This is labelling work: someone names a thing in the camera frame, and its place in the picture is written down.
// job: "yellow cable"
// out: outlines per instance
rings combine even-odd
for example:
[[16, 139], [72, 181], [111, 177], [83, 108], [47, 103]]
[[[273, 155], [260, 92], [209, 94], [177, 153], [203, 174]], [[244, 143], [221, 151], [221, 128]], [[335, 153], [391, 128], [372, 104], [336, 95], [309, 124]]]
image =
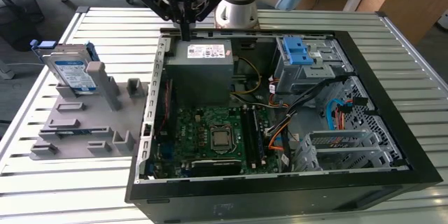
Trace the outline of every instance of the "yellow cable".
[[252, 93], [253, 91], [256, 91], [257, 88], [259, 88], [260, 85], [261, 85], [261, 75], [260, 75], [260, 72], [259, 72], [257, 68], [253, 66], [253, 64], [252, 64], [245, 58], [243, 58], [243, 57], [239, 57], [239, 58], [240, 58], [241, 60], [244, 60], [244, 61], [249, 64], [249, 66], [253, 68], [253, 70], [255, 70], [255, 72], [257, 73], [257, 76], [259, 76], [259, 83], [257, 83], [257, 85], [256, 85], [256, 87], [255, 87], [253, 89], [247, 90], [247, 91], [235, 91], [235, 92], [231, 92], [231, 94], [249, 94], [249, 93]]

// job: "aluminum table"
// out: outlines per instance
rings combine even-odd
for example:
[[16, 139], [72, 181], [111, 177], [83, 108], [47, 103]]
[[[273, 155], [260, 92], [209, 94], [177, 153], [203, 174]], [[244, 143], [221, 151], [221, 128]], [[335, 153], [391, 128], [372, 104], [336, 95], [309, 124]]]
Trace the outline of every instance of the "aluminum table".
[[[345, 30], [379, 77], [445, 180], [360, 212], [237, 223], [448, 223], [448, 87], [385, 17], [373, 13], [260, 10], [260, 27]], [[76, 13], [60, 42], [96, 45], [116, 81], [151, 81], [159, 29], [171, 27], [144, 8], [91, 8]], [[213, 18], [197, 25], [212, 27]], [[1, 223], [151, 223], [124, 203], [131, 158], [29, 159], [57, 81], [44, 67], [0, 141]]]

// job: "floor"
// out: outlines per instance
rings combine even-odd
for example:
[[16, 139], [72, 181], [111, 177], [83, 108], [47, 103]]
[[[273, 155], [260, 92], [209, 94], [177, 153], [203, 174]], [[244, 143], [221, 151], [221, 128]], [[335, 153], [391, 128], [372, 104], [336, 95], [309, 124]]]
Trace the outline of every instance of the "floor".
[[[125, 0], [37, 0], [45, 21], [37, 25], [37, 30], [45, 40], [59, 40], [73, 16], [77, 6], [131, 7]], [[447, 55], [448, 32], [433, 27], [416, 48], [433, 66], [435, 70], [448, 81]], [[0, 38], [0, 58], [9, 63], [39, 63], [32, 52], [16, 52]], [[0, 80], [0, 120], [12, 120], [21, 102], [33, 85], [41, 70], [39, 65], [11, 65], [16, 73], [12, 80]], [[7, 130], [7, 124], [0, 124], [0, 137]]]

